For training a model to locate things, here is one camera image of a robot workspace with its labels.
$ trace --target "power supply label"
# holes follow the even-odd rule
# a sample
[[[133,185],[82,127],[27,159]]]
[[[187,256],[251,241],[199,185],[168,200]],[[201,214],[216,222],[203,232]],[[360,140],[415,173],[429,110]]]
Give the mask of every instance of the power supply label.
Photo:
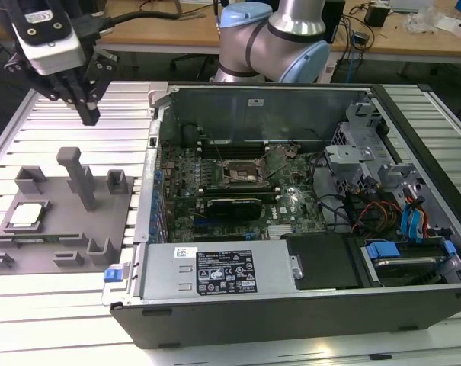
[[[200,295],[258,292],[251,250],[197,253],[197,293]]]

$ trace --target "green circuit board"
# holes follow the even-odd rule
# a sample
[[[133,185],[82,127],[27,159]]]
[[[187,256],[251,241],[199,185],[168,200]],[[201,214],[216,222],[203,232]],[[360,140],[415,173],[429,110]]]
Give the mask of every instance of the green circuit board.
[[[272,235],[276,228],[280,229],[279,233],[325,230],[325,219],[316,208],[306,174],[314,154],[299,154],[296,150],[289,145],[275,145],[259,159],[203,159],[196,149],[165,147],[161,165],[171,211],[168,241],[266,240],[279,239]],[[247,177],[239,169],[251,171],[250,168],[260,174],[256,174],[257,178],[251,177],[253,182],[275,189],[277,200],[263,204],[257,220],[209,219],[205,212],[206,199],[198,190],[247,186],[238,175],[242,173]]]

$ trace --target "desk leg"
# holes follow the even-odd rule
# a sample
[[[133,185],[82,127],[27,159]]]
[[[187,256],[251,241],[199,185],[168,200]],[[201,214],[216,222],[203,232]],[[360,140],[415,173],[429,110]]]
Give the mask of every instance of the desk leg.
[[[337,66],[337,61],[340,59],[340,57],[340,52],[330,52],[330,55],[328,55],[327,63],[325,64],[322,73],[318,77],[318,84],[330,84],[331,77],[334,75],[335,67]]]

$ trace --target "blue clip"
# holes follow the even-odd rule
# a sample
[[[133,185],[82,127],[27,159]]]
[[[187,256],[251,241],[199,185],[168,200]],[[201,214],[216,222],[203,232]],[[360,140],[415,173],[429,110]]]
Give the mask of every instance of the blue clip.
[[[106,283],[123,281],[123,269],[122,268],[105,269],[103,281],[105,281]]]
[[[411,218],[411,223],[410,223],[410,230],[408,236],[410,239],[414,239],[416,242],[421,242],[421,238],[418,238],[417,232],[418,232],[418,223],[420,222],[420,212],[415,210],[413,212],[413,217]]]
[[[403,210],[401,217],[401,234],[406,235],[408,233],[408,218],[410,216],[410,205],[407,204]]]
[[[394,242],[372,242],[366,250],[371,259],[401,256]]]
[[[454,255],[457,253],[455,245],[450,240],[443,242],[443,245],[445,246],[445,250],[447,253],[449,253],[449,255]]]

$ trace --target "motherboard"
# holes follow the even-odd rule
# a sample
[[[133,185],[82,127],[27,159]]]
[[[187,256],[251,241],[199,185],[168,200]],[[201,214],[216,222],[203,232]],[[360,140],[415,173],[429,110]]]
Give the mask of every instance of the motherboard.
[[[313,153],[290,144],[162,145],[168,242],[279,239],[326,229],[309,183]]]

